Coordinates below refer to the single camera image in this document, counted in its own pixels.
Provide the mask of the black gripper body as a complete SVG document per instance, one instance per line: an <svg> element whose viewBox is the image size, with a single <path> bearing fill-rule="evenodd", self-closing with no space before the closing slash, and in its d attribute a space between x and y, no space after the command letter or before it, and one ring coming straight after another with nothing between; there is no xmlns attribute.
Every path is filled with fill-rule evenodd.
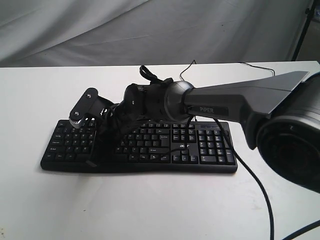
<svg viewBox="0 0 320 240"><path fill-rule="evenodd" d="M151 120L170 119L165 109L165 93L172 79L153 81L149 85L130 84L120 103L97 96L95 113L99 114L96 145L98 150L113 150L131 131Z"/></svg>

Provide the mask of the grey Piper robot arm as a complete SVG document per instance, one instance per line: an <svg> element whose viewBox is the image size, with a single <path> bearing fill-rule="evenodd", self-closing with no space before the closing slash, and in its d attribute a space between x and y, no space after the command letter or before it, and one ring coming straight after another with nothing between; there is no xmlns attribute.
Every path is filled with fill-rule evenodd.
<svg viewBox="0 0 320 240"><path fill-rule="evenodd" d="M196 88L186 81L148 77L133 83L122 102L84 94L84 113L98 122L104 154L148 120L186 123L195 116L239 123L250 149L278 175L320 190L320 76L293 71L277 76Z"/></svg>

